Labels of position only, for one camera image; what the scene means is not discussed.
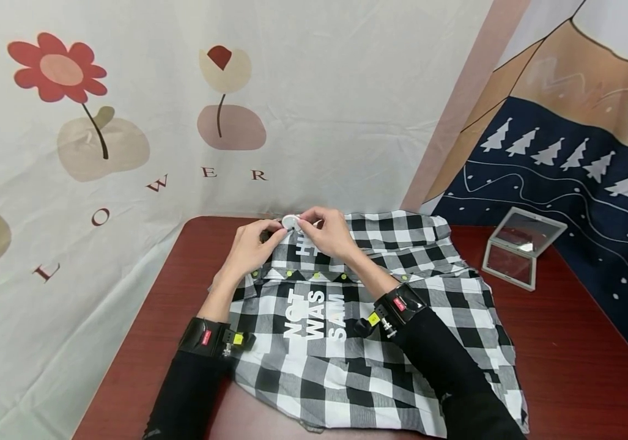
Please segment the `fabric backdrop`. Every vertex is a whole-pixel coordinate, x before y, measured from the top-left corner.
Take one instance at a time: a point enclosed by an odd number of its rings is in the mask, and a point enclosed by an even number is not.
[[[418,208],[527,4],[0,5],[0,439],[72,435],[187,219]]]
[[[628,2],[531,2],[427,209],[446,187],[450,224],[567,223],[556,246],[628,341]]]

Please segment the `black and white plaid shirt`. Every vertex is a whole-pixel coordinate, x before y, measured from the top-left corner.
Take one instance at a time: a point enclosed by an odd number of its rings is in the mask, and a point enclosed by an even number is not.
[[[360,249],[414,288],[448,325],[527,432],[514,346],[489,286],[450,241],[448,223],[400,210],[346,220]],[[303,233],[289,232],[235,292],[232,328],[257,337],[236,360],[236,383],[310,430],[391,428],[445,436],[438,398],[401,349],[379,330],[367,339],[355,334],[355,322],[372,311],[369,293],[350,269]]]

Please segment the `black sleeve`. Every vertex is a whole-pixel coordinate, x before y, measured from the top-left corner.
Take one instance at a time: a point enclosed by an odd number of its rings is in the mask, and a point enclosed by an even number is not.
[[[178,351],[157,394],[142,438],[203,439],[228,366],[221,357]]]
[[[431,309],[393,338],[443,402],[449,440],[526,440],[480,367]]]

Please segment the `person's left hand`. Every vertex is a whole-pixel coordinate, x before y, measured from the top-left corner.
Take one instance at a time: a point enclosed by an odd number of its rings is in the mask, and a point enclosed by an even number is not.
[[[266,230],[274,233],[269,240],[262,243],[260,233]],[[273,219],[262,219],[239,227],[235,232],[231,251],[223,267],[218,270],[215,281],[221,277],[236,277],[240,282],[245,274],[253,272],[264,264],[285,235],[287,235],[287,230],[280,222]]]

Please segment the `yellow clip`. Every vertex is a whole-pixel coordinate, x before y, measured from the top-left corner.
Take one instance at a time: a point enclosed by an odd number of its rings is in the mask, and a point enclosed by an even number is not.
[[[373,327],[375,327],[375,325],[379,323],[379,321],[380,321],[380,317],[375,312],[373,312],[372,314],[370,314],[370,316],[368,316],[368,323],[370,323],[370,325]]]

